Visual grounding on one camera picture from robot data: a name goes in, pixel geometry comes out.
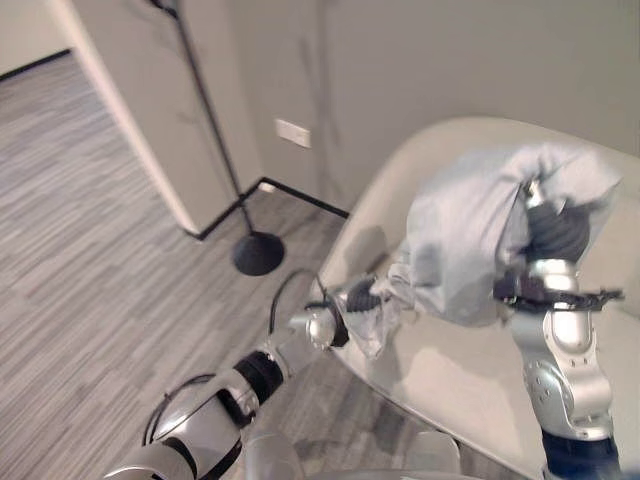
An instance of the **gray cloth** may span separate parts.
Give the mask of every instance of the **gray cloth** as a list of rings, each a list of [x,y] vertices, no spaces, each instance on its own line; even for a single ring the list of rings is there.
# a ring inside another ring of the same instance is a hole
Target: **gray cloth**
[[[454,323],[496,320],[493,280],[524,261],[521,251],[529,243],[518,192],[532,179],[558,211],[565,205],[588,207],[591,242],[621,180],[595,150],[584,147],[544,143],[469,152],[421,188],[388,280],[376,289]]]

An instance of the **gray carpet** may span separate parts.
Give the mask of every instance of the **gray carpet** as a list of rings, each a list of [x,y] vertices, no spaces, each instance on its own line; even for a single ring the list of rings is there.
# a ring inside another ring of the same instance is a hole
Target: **gray carpet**
[[[231,265],[239,216],[204,243],[182,233],[71,56],[0,83],[0,478],[100,478],[164,391],[264,338],[279,283],[318,268],[343,220],[281,192],[250,206],[288,249],[264,278]],[[288,291],[281,318],[308,285]],[[287,434],[307,473],[400,466],[429,428],[328,354],[256,424]],[[519,478],[462,457],[466,473]]]

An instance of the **black baseboard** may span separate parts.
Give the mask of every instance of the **black baseboard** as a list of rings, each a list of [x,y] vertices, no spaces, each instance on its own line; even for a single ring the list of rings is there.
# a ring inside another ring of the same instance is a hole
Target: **black baseboard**
[[[303,193],[300,190],[291,188],[290,186],[285,185],[284,183],[280,183],[277,180],[273,180],[272,178],[269,178],[269,177],[263,177],[262,181],[264,183],[268,183],[269,185],[273,185],[278,190],[282,190],[283,192],[288,193],[289,195],[293,195],[296,198],[304,200],[305,202],[309,202],[317,207],[322,208],[323,210],[326,210],[335,215],[338,215],[339,217],[342,217],[342,218],[349,217],[349,212],[342,210],[341,208],[334,207],[333,205],[323,202],[322,200],[318,200],[317,198],[312,197],[311,195],[307,195],[306,193]]]
[[[65,55],[69,55],[71,53],[70,49],[61,50],[60,52],[56,52],[53,55],[49,55],[47,57],[41,58],[40,60],[36,60],[35,62],[28,63],[27,65],[23,65],[22,67],[18,67],[15,70],[11,70],[10,72],[3,73],[0,75],[0,82],[3,80],[7,80],[8,78],[15,77],[16,75],[21,74],[22,72],[26,72],[27,70],[31,70],[39,65],[43,65],[45,63],[49,63],[52,60],[55,60],[60,57],[64,57]]]
[[[203,241],[205,238],[207,238],[209,236],[209,234],[211,232],[213,232],[216,227],[218,227],[218,225],[220,225],[222,222],[224,222],[224,220],[233,213],[233,211],[238,208],[240,206],[240,204],[242,203],[242,201],[246,200],[247,198],[249,198],[253,192],[255,192],[258,187],[260,186],[260,184],[262,183],[262,179],[258,180],[256,183],[254,183],[253,185],[251,185],[246,192],[244,192],[244,194],[242,195],[241,199],[236,200],[235,202],[233,202],[231,205],[229,205],[229,208],[227,208],[224,212],[222,212],[220,215],[218,215],[215,220],[213,222],[211,222],[211,224],[209,224],[209,226],[207,228],[205,228],[202,232],[200,233],[193,233],[190,232],[189,230],[184,230],[185,233],[187,235],[189,235],[190,237],[195,238],[196,240],[199,241]]]
[[[260,186],[261,183],[267,183],[269,185],[272,185],[273,187],[276,187],[278,190],[282,190],[285,193],[288,193],[289,195],[292,195],[296,198],[299,198],[301,200],[304,200],[305,202],[309,202],[317,207],[322,208],[323,210],[326,210],[328,212],[331,212],[335,215],[338,215],[339,217],[342,218],[347,218],[349,217],[349,212],[346,212],[340,208],[334,207],[333,205],[329,205],[326,202],[323,202],[322,200],[318,200],[317,198],[312,197],[311,195],[307,195],[306,193],[302,193],[299,190],[296,190],[295,188],[291,188],[283,183],[278,182],[277,180],[273,180],[272,178],[268,178],[268,177],[262,177],[260,180],[258,180],[256,183],[254,183],[253,185],[251,185],[251,187],[249,187],[249,189],[242,195],[242,199],[238,199],[235,202],[233,202],[229,208],[227,208],[224,212],[222,212],[220,215],[218,215],[218,217],[216,217],[216,219],[211,222],[211,224],[205,228],[202,232],[200,233],[193,233],[190,232],[189,230],[184,230],[184,232],[189,235],[192,238],[195,238],[196,240],[202,242],[204,239],[206,239],[209,234],[211,232],[213,232],[229,215],[231,215],[233,213],[233,211],[238,208],[241,204],[241,202],[243,200],[246,200],[247,198],[249,198],[251,195],[253,195],[253,193],[258,189],[258,187]]]

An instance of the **floor lamp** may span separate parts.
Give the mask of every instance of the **floor lamp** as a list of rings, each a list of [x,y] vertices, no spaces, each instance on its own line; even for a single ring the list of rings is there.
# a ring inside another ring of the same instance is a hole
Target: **floor lamp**
[[[213,104],[205,88],[202,74],[200,73],[200,68],[193,51],[186,22],[180,9],[180,0],[148,1],[153,4],[153,6],[164,11],[175,21],[184,54],[189,64],[189,70],[193,77],[193,83],[195,84],[198,92],[198,97],[202,103],[211,132],[218,143],[218,149],[220,150],[222,161],[227,170],[227,174],[229,175],[229,180],[231,181],[233,190],[238,197],[238,205],[242,211],[244,223],[247,228],[247,234],[233,247],[233,263],[235,267],[245,275],[266,275],[267,273],[275,270],[282,263],[282,260],[284,259],[284,244],[276,235],[257,231],[251,221],[249,210],[245,203],[245,197],[240,191],[238,175],[231,163],[229,150],[227,149],[224,138],[222,137],[222,132],[213,109]]]

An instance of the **black lamp base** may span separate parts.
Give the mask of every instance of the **black lamp base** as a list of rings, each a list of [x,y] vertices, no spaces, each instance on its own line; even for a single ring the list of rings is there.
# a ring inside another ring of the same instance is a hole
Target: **black lamp base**
[[[259,277],[272,272],[284,259],[284,244],[275,235],[252,232],[233,247],[233,264],[240,273]]]

